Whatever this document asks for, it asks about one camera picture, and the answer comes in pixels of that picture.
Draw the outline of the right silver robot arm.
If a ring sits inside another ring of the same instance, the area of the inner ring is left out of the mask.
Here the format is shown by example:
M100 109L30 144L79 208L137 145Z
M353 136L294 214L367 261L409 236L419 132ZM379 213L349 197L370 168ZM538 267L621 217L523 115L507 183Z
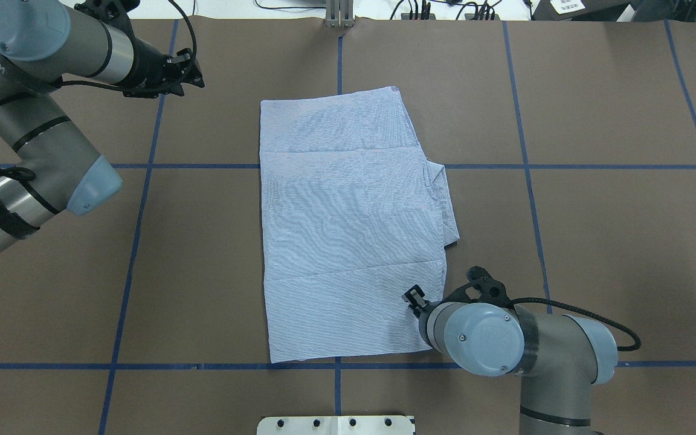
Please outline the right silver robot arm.
M404 293L424 342L473 375L518 376L521 434L592 434L592 390L618 363L616 340L592 314L533 314L522 302L465 291L431 302Z

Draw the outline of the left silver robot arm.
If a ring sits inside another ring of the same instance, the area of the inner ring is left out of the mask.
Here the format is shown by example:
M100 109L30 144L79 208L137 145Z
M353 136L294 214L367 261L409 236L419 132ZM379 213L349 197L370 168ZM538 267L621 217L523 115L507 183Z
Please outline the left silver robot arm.
M108 159L54 101L67 86L124 97L204 88L195 30L171 55L135 35L138 1L0 1L0 253L68 210L88 214L123 184Z

